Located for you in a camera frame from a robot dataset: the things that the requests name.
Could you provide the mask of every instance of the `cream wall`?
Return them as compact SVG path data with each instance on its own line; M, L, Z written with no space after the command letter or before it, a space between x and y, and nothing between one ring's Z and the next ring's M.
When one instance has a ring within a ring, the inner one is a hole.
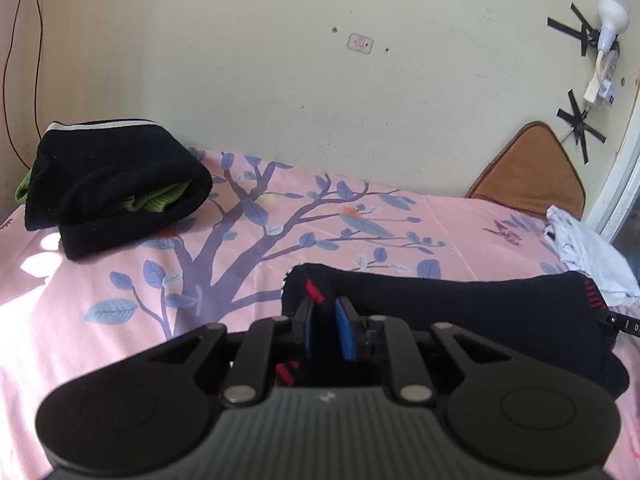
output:
M589 204L636 94L640 0L628 1L627 85L590 116L609 140L590 139L587 166L566 145ZM599 25L597 0L43 0L41 123L150 118L208 148L462 195L523 124L567 131L556 110L593 60L546 17L577 27L571 2ZM369 56L347 50L351 32L374 39Z
M11 27L14 23L14 13L17 0L0 0L0 71L4 70L4 60L9 49ZM14 139L14 144L19 153L25 158L28 150L25 144L25 126L22 120L21 85L22 85L22 45L20 37L23 31L24 20L18 21L17 39L14 42L14 51L7 71L6 107L9 129ZM15 188L22 180L26 172L24 166L14 155L6 136L4 118L0 117L0 223L15 209Z

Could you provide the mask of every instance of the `white cloth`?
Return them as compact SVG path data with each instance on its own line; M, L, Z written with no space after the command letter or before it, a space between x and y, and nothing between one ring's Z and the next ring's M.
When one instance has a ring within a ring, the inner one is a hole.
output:
M593 279L607 306L629 304L629 298L640 300L638 280L625 257L611 244L554 205L546 211L546 219L549 222L546 240L552 244L562 263L569 270L579 270Z

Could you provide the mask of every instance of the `red wire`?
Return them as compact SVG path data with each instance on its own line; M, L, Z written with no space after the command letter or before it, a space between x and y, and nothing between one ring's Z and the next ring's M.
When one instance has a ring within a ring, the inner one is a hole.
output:
M6 99L5 99L5 89L6 89L6 70L9 67L9 58L11 57L11 51L14 49L14 36L15 36L15 24L18 21L18 11L20 10L20 2L22 0L18 0L18 5L15 7L15 16L14 16L14 26L11 29L11 42L9 43L9 52L6 55L6 61L4 62L4 74L2 76L2 113L4 114L4 126L6 128L6 136L9 139L9 144L11 144L12 149L14 150L15 155L20 159L20 162L24 164L24 167L27 170L31 168L27 165L24 159L18 153L18 150L15 149L14 140L11 138L11 133L9 133L9 121L6 116Z

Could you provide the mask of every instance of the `black tape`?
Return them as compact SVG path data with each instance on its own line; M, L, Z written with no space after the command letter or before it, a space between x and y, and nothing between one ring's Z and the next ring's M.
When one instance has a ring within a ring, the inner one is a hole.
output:
M547 27L554 28L555 30L559 30L563 34L567 34L576 40L580 40L580 54L581 56L587 55L587 48L592 46L593 48L598 47L598 40L600 39L600 30L597 28L591 27L591 23L589 23L585 17L582 15L578 7L575 4L571 4L571 10L580 20L582 24L580 30L576 30L574 28L565 25L564 23L560 23L553 18L546 19ZM615 40L613 42L613 49L619 49L618 41Z
M574 131L575 143L578 144L580 142L580 147L582 149L582 160L586 164L589 161L589 157L587 155L587 141L584 137L585 130L593 135L596 139L604 144L607 140L603 134L601 134L598 130L589 126L584 122L587 118L587 110L580 111L580 107L578 106L578 102L575 100L574 90L571 89L568 92L569 102L571 103L571 109L574 112L573 115L565 112L562 108L558 108L558 112L556 113L557 117L560 117L563 121L567 122Z

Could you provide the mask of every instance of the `white cable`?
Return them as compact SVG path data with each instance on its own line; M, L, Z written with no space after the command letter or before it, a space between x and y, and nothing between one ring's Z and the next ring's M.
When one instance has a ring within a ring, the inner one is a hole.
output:
M564 134L564 137L562 137L562 139L560 139L560 144L564 144L564 142L569 138L569 136L574 132L573 128L569 128L567 130L567 133Z
M596 76L600 84L604 83L604 73L602 71L602 61L604 60L604 52L599 50L598 57L596 58Z

